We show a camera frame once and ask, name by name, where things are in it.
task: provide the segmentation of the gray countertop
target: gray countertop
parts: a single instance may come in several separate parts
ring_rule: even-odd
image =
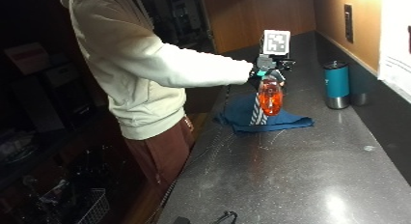
[[[235,134],[212,119],[224,90],[160,224],[177,216],[210,223],[225,210],[238,214],[237,223],[411,223],[411,188],[372,133],[351,107],[325,105],[311,43],[291,38],[297,65],[285,75],[283,109],[311,117],[314,126]],[[247,84],[233,86],[229,101],[250,93]]]

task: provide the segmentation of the hoodie sleeve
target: hoodie sleeve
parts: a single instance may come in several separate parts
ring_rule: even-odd
[[[136,76],[177,88],[243,84],[247,80],[249,62],[162,43],[114,1],[73,0],[72,11],[96,58]]]

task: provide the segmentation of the blue cloth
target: blue cloth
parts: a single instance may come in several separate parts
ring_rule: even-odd
[[[253,115],[255,115],[255,109],[259,109],[262,112],[255,102],[255,94],[234,98],[226,105],[225,111],[217,114],[214,120],[221,124],[231,125],[234,131],[245,132],[290,129],[311,126],[314,124],[311,118],[293,115],[281,109],[277,116],[266,116],[266,121],[261,123],[261,125],[254,125]]]

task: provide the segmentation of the wall outlet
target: wall outlet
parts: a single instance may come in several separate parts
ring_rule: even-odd
[[[345,4],[345,20],[346,20],[346,39],[355,42],[355,34],[353,28],[353,5]]]

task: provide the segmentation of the white hoodie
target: white hoodie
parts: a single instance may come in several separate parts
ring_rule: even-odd
[[[185,90],[243,84],[251,64],[162,43],[132,0],[60,0],[122,134],[146,139],[184,117]]]

